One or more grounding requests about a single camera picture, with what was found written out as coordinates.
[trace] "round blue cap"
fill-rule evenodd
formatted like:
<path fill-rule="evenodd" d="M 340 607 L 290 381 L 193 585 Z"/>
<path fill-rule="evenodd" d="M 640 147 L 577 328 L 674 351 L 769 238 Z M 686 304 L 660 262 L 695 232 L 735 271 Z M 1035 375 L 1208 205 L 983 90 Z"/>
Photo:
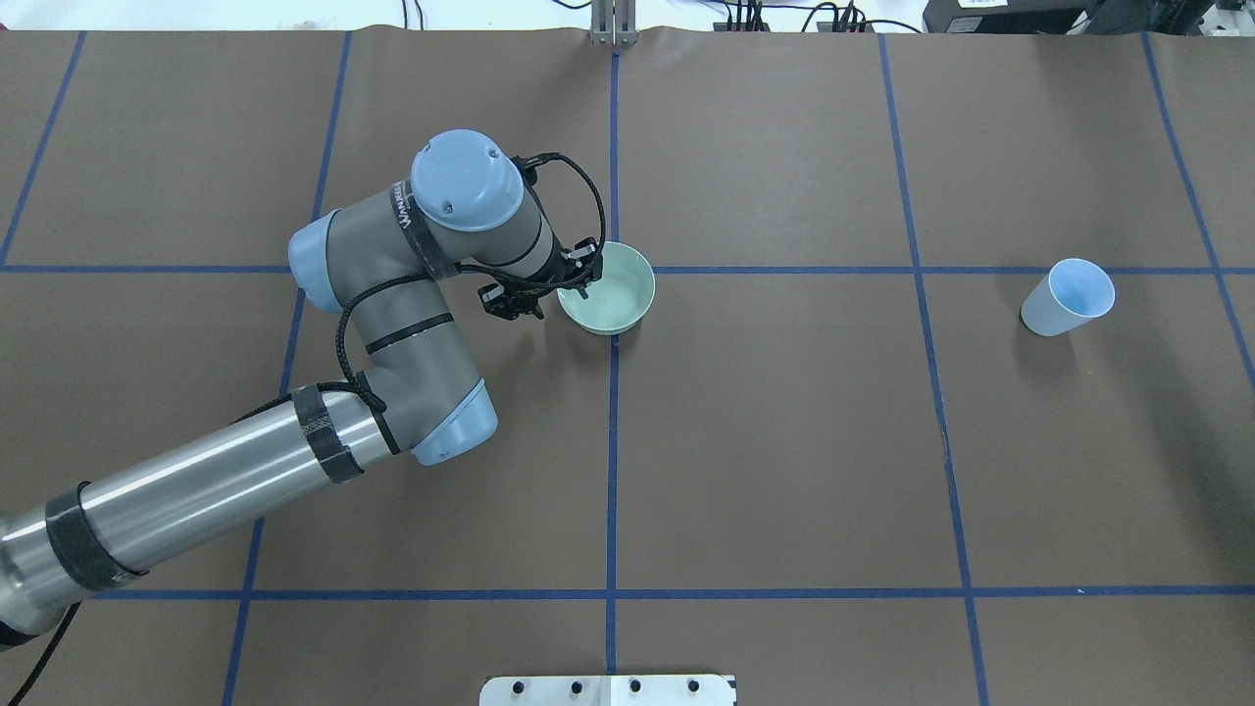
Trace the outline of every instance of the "round blue cap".
<path fill-rule="evenodd" d="M 515 163 L 473 129 L 433 137 L 414 155 L 409 187 L 427 217 L 463 232 L 494 228 L 523 202 L 523 177 Z"/>
<path fill-rule="evenodd" d="M 296 286 L 305 290 L 311 303 L 329 313 L 339 313 L 344 306 L 331 288 L 331 275 L 326 268 L 326 229 L 336 208 L 302 227 L 287 241 L 287 266 L 292 268 Z"/>
<path fill-rule="evenodd" d="M 488 399 L 483 379 L 427 439 L 412 451 L 418 463 L 434 466 L 479 446 L 497 431 L 497 410 Z"/>

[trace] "mint green bowl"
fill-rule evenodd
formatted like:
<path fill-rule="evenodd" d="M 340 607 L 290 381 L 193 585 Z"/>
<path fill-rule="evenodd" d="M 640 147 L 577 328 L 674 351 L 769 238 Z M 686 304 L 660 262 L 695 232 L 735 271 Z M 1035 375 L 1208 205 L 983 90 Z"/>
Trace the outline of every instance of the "mint green bowl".
<path fill-rule="evenodd" d="M 589 297 L 571 288 L 557 290 L 557 301 L 571 320 L 597 335 L 622 332 L 654 302 L 654 267 L 644 255 L 622 242 L 606 242 L 601 251 L 601 278 L 587 287 Z"/>

